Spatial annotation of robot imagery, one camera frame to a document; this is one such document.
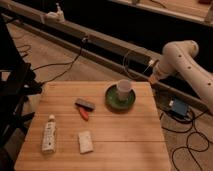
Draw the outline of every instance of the white cup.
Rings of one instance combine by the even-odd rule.
[[[132,90],[131,81],[125,79],[119,80],[118,83],[116,84],[116,88],[118,99],[120,101],[125,101],[127,100],[129,93]]]

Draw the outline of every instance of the floor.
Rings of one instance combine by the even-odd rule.
[[[49,63],[61,63],[72,61],[77,54],[64,49],[52,42],[49,42],[38,35],[32,34],[20,27],[17,27],[13,24],[9,24],[8,28],[10,30],[11,36],[13,37],[16,46],[19,51],[26,51],[28,45],[30,45],[30,50],[27,51],[28,56],[24,58],[25,61],[28,61],[32,64],[32,68],[36,68],[41,65]],[[56,75],[62,73],[67,69],[67,66],[51,66],[43,69],[36,70],[37,81],[47,81],[55,77]],[[90,61],[82,56],[76,61],[72,69],[69,70],[66,74],[56,79],[59,80],[119,80],[121,78],[126,78],[120,73],[116,73],[113,70],[103,67],[93,61]],[[30,101],[25,105],[24,113],[35,111],[38,104],[40,95],[31,96]],[[163,101],[160,101],[160,98],[156,98],[157,104],[162,104]],[[193,109],[196,113],[196,116],[199,115],[200,111]],[[175,166],[181,171],[211,171],[213,169],[212,157],[213,156],[213,145],[211,144],[209,148],[206,138],[213,142],[213,117],[209,115],[202,115],[198,117],[195,122],[196,129],[202,133],[194,133],[196,130],[193,127],[186,133],[177,133],[182,132],[190,128],[191,124],[181,124],[177,121],[174,121],[166,114],[163,114],[161,117],[161,124],[163,133],[166,140],[166,145],[168,148],[168,153],[171,159],[172,170],[176,170]],[[18,130],[6,144],[6,149],[8,150],[11,158],[15,161],[19,150],[21,148],[24,136]]]

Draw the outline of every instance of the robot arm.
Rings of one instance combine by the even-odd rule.
[[[198,51],[198,45],[194,41],[166,44],[163,48],[163,58],[153,68],[149,81],[154,84],[176,70],[213,113],[213,75],[193,60]]]

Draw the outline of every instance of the green saucer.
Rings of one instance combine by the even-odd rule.
[[[116,111],[125,111],[130,109],[135,102],[135,98],[135,92],[131,90],[127,100],[120,101],[117,97],[116,85],[109,87],[105,94],[106,104]]]

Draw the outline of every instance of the table top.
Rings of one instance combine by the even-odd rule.
[[[105,91],[116,82],[50,82],[15,164],[16,171],[166,171],[171,169],[150,84],[132,82],[133,107],[115,114],[105,106]],[[86,122],[75,100],[95,103]],[[57,125],[56,152],[41,152],[43,128],[50,114]],[[94,151],[80,154],[78,133],[91,132]]]

